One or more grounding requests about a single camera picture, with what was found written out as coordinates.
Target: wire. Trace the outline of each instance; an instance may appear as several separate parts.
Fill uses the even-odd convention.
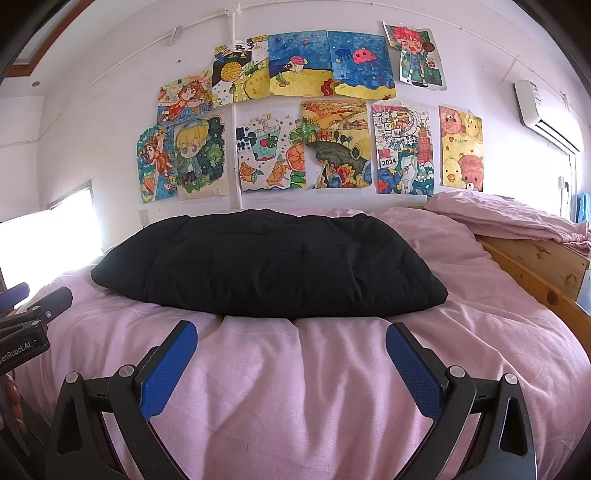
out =
[[[499,44],[493,42],[492,40],[489,40],[486,37],[483,37],[482,35],[476,33],[473,30],[470,30],[468,28],[464,28],[459,24],[456,24],[454,22],[450,22],[449,20],[444,20],[442,18],[439,17],[435,17],[434,15],[430,15],[430,14],[426,14],[424,12],[420,12],[417,10],[413,10],[411,8],[406,8],[406,7],[399,7],[397,5],[388,5],[388,4],[383,4],[380,2],[374,2],[374,1],[368,1],[368,0],[271,0],[269,2],[261,2],[261,3],[257,3],[257,4],[252,4],[252,5],[245,5],[245,6],[241,6],[242,10],[246,10],[248,8],[258,8],[258,7],[266,7],[268,5],[279,5],[279,4],[289,4],[289,3],[293,3],[293,2],[339,2],[339,3],[351,3],[351,4],[364,4],[364,5],[370,5],[370,6],[378,6],[378,7],[384,7],[384,8],[393,8],[396,10],[400,10],[403,12],[407,12],[407,13],[412,13],[412,14],[416,14],[416,15],[421,15],[422,17],[425,18],[430,18],[431,20],[436,20],[438,22],[444,23],[446,25],[449,25],[451,27],[455,27],[458,28],[470,35],[474,35],[477,38],[480,38],[481,40],[487,42],[488,44],[498,48],[499,50],[503,51],[504,53],[506,53],[507,55],[509,55],[510,57],[512,57],[515,61],[518,61],[519,63],[521,63],[524,67],[526,67],[529,71],[531,71],[532,73],[534,73],[537,77],[539,77],[544,83],[546,83],[549,87],[552,88],[552,90],[554,90],[555,92],[557,92],[561,98],[564,98],[564,94],[563,92],[560,91],[560,89],[556,88],[549,80],[547,80],[543,75],[541,75],[539,72],[536,71],[536,69],[534,69],[533,67],[531,67],[530,65],[528,65],[526,62],[524,62],[519,55],[513,55],[509,50],[501,47]],[[208,17],[204,17],[200,20],[197,20],[195,22],[190,23],[189,25],[187,25],[186,27],[183,27],[183,30],[186,30],[188,28],[191,27],[195,27],[196,25],[199,25],[201,23],[204,23],[206,21],[209,20],[213,20],[215,18],[219,18],[219,17],[224,17],[226,14],[224,12],[220,12],[218,14],[214,14],[214,15],[209,15]],[[233,16],[232,18],[232,36],[235,35],[235,16]],[[92,83],[90,83],[84,90],[82,90],[78,95],[76,95],[74,97],[74,99],[68,103],[68,105],[66,106],[66,108],[64,108],[58,115],[57,117],[55,117],[53,119],[53,121],[49,124],[49,126],[45,129],[45,131],[39,136],[39,140],[43,138],[43,136],[49,131],[49,129],[56,123],[56,121],[62,116],[62,114],[65,113],[65,111],[67,111],[72,104],[74,104],[75,101],[78,100],[78,98],[80,98],[89,88],[91,88],[96,82],[98,82],[100,79],[102,79],[105,75],[107,75],[108,73],[110,73],[111,71],[113,71],[115,68],[117,68],[119,65],[121,65],[123,62],[129,60],[131,57],[133,57],[134,55],[137,55],[138,53],[144,51],[146,48],[150,48],[152,45],[157,44],[158,42],[165,40],[166,38],[169,38],[171,34],[167,34],[164,35],[160,38],[157,38],[156,40],[148,43],[147,45],[137,49],[135,52],[127,55],[123,60],[117,62],[115,65],[113,65],[109,70],[107,70],[106,72],[104,72],[102,75],[100,75],[99,77],[97,77]],[[572,107],[572,109],[578,114],[578,116],[580,117],[580,119],[585,123],[585,125],[587,125],[587,128],[591,129],[591,125],[589,125],[589,123],[587,122],[587,120],[583,117],[583,115],[581,115],[581,113],[576,109],[576,107],[572,104],[569,103],[569,105]]]

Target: human hand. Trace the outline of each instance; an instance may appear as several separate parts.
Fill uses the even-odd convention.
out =
[[[12,414],[14,415],[15,421],[17,422],[17,426],[21,432],[26,432],[27,427],[22,420],[24,415],[22,413],[21,407],[21,394],[18,392],[17,385],[10,375],[5,375],[4,378],[6,379],[5,381],[0,379],[0,388],[6,388],[6,393],[8,399],[10,400]],[[2,418],[2,415],[0,415],[0,430],[3,429],[4,419]]]

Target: drawing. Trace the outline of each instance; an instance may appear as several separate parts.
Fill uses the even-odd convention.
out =
[[[322,172],[314,186],[361,188],[371,185],[371,140],[362,100],[302,102],[304,143],[316,150]]]
[[[446,187],[482,191],[484,147],[482,119],[471,113],[439,107],[443,169]]]
[[[284,190],[306,185],[300,120],[271,110],[236,129],[242,190]]]
[[[212,71],[187,75],[160,87],[157,124],[163,127],[199,118],[212,109]]]
[[[426,111],[385,100],[372,105],[378,193],[433,195],[433,143]]]
[[[335,93],[368,100],[396,97],[394,76],[383,37],[328,32]]]
[[[428,28],[414,30],[384,23],[390,46],[401,52],[400,80],[409,85],[447,90],[439,50]]]
[[[174,127],[177,188],[180,200],[227,195],[223,113]]]
[[[177,196],[173,152],[171,128],[154,126],[139,136],[137,154],[142,203]]]
[[[269,75],[275,95],[333,95],[326,30],[269,35]]]
[[[213,107],[269,96],[267,36],[229,43],[214,51]]]

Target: window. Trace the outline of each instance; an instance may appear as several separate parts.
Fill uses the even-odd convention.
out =
[[[0,223],[0,268],[8,288],[27,282],[31,298],[60,274],[102,254],[90,184],[48,210]]]

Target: air conditioner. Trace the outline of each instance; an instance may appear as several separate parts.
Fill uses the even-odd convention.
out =
[[[530,80],[515,82],[522,123],[569,155],[583,151],[581,127],[564,102]]]

